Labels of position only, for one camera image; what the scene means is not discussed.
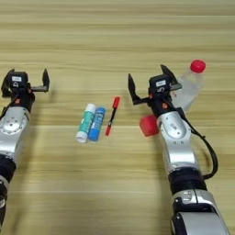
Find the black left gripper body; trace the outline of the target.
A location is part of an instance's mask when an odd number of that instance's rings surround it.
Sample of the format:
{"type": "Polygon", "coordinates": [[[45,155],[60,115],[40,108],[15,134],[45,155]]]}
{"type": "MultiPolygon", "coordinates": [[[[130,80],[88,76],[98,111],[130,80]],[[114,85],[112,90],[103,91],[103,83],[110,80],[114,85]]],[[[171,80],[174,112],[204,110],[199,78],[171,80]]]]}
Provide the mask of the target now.
{"type": "Polygon", "coordinates": [[[20,106],[25,108],[28,112],[30,112],[33,103],[35,102],[35,93],[42,91],[43,88],[41,86],[14,88],[11,92],[10,106],[20,106]]]}

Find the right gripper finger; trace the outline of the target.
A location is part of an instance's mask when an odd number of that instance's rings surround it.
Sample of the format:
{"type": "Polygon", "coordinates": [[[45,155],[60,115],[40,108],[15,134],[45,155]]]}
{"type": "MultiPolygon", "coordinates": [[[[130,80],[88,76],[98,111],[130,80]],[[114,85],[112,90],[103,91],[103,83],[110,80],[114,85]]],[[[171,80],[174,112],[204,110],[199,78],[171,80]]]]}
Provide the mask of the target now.
{"type": "Polygon", "coordinates": [[[128,89],[129,89],[129,94],[131,96],[131,100],[134,106],[136,105],[140,105],[140,104],[149,104],[151,101],[151,98],[149,96],[144,97],[144,98],[140,98],[137,94],[136,94],[136,86],[134,83],[134,80],[131,76],[131,74],[128,75],[128,89]]]}
{"type": "Polygon", "coordinates": [[[165,65],[161,65],[162,73],[166,78],[167,83],[170,86],[177,85],[177,79],[175,78],[173,72],[165,65]]]}

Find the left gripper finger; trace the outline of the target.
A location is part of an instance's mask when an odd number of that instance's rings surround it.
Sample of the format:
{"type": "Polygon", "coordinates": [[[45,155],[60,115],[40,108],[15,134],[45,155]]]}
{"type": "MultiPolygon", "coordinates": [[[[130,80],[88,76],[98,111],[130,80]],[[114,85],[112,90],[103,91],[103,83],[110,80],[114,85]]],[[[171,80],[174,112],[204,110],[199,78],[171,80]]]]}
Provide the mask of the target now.
{"type": "Polygon", "coordinates": [[[50,87],[50,77],[47,69],[45,69],[43,72],[42,82],[43,82],[44,92],[48,92],[50,87]]]}
{"type": "Polygon", "coordinates": [[[11,69],[5,76],[2,86],[1,86],[1,91],[2,91],[2,97],[11,97],[12,93],[9,91],[9,84],[8,84],[8,75],[12,73],[14,69],[11,69]]]}

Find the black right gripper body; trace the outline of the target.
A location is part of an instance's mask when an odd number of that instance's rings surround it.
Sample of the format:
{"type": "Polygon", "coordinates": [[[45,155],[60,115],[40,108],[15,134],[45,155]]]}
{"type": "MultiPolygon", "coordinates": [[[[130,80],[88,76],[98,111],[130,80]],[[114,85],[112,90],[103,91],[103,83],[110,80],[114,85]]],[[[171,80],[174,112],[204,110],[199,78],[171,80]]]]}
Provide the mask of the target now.
{"type": "Polygon", "coordinates": [[[183,109],[173,105],[170,90],[166,85],[160,88],[149,88],[149,107],[157,118],[160,115],[174,111],[178,112],[181,118],[185,118],[183,109]]]}

